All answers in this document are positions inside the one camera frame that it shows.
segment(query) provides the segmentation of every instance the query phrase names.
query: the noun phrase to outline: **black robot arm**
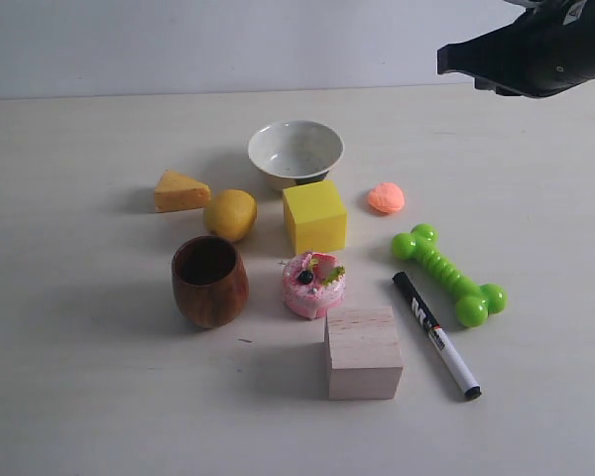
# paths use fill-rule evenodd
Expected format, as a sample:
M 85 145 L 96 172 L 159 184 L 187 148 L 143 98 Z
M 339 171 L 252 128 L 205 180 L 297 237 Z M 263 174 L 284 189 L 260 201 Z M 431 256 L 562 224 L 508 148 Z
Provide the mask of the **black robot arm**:
M 546 98 L 595 79 L 595 0 L 506 0 L 527 10 L 514 23 L 438 51 L 437 72 L 474 87 Z

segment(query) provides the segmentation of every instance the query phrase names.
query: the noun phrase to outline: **white wall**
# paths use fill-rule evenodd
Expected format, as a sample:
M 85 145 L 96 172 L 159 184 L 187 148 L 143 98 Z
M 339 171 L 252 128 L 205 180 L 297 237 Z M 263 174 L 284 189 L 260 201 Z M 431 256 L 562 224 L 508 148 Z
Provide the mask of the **white wall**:
M 0 0 L 0 98 L 469 80 L 436 50 L 513 21 L 501 0 Z

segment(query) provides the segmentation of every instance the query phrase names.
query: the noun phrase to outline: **wooden block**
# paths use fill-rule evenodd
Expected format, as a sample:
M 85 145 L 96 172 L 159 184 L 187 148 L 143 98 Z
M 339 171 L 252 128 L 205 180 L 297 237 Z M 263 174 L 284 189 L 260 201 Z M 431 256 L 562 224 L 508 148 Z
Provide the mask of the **wooden block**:
M 296 255 L 346 247 L 347 211 L 330 180 L 283 190 L 285 225 Z
M 324 326 L 331 400 L 390 400 L 404 370 L 392 308 L 333 308 Z
M 204 207 L 211 198 L 209 186 L 175 171 L 165 171 L 154 191 L 155 206 L 160 213 L 194 210 Z

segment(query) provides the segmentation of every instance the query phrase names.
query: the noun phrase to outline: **green dog bone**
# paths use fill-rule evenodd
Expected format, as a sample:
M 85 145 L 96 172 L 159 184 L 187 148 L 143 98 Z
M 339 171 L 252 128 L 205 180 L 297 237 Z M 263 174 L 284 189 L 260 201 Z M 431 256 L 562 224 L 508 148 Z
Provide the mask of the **green dog bone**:
M 436 249 L 436 230 L 421 224 L 411 233 L 400 233 L 393 239 L 394 255 L 400 260 L 414 259 L 441 283 L 456 300 L 456 317 L 466 327 L 476 327 L 490 314 L 502 312 L 507 293 L 498 285 L 478 286 Z

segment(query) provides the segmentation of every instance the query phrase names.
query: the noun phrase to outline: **white bowl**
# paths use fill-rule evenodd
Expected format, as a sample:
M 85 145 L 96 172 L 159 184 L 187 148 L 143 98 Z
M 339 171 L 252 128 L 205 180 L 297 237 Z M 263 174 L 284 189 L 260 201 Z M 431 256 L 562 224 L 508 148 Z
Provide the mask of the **white bowl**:
M 312 121 L 283 121 L 259 130 L 249 140 L 249 159 L 274 190 L 321 181 L 344 152 L 341 138 Z

